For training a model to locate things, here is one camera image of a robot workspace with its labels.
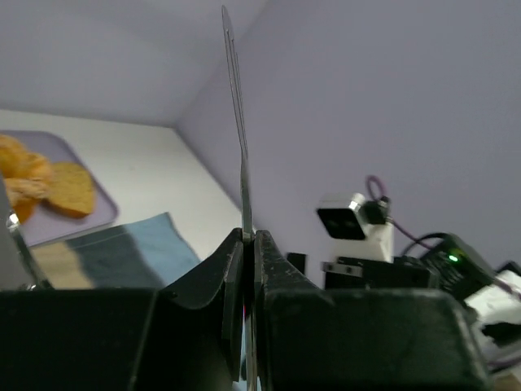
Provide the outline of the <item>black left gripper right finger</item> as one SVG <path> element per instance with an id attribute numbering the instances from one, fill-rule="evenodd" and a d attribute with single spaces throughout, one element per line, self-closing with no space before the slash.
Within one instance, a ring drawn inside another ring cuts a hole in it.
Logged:
<path id="1" fill-rule="evenodd" d="M 490 390 L 463 308 L 422 288 L 322 290 L 256 233 L 256 349 L 264 390 Z"/>

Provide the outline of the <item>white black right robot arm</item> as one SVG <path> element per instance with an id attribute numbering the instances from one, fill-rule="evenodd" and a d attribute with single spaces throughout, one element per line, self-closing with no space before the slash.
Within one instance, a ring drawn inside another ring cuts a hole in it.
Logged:
<path id="1" fill-rule="evenodd" d="M 520 266 L 494 270 L 455 234 L 434 232 L 412 240 L 394 258 L 373 253 L 373 240 L 340 240 L 321 264 L 325 288 L 430 286 L 448 293 L 467 311 L 488 367 L 520 367 Z"/>

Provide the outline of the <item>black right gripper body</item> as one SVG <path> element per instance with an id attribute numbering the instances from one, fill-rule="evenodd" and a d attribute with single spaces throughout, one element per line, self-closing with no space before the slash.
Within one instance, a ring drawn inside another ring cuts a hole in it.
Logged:
<path id="1" fill-rule="evenodd" d="M 350 257 L 321 264 L 324 288 L 393 289 L 438 288 L 439 275 L 424 266 L 404 262 L 389 263 Z"/>

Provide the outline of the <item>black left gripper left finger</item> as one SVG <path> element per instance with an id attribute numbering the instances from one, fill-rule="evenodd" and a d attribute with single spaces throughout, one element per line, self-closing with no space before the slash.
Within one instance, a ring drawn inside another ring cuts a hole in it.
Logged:
<path id="1" fill-rule="evenodd" d="M 30 286 L 1 294 L 4 390 L 229 390 L 239 378 L 243 238 L 166 288 L 53 288 L 22 239 Z"/>

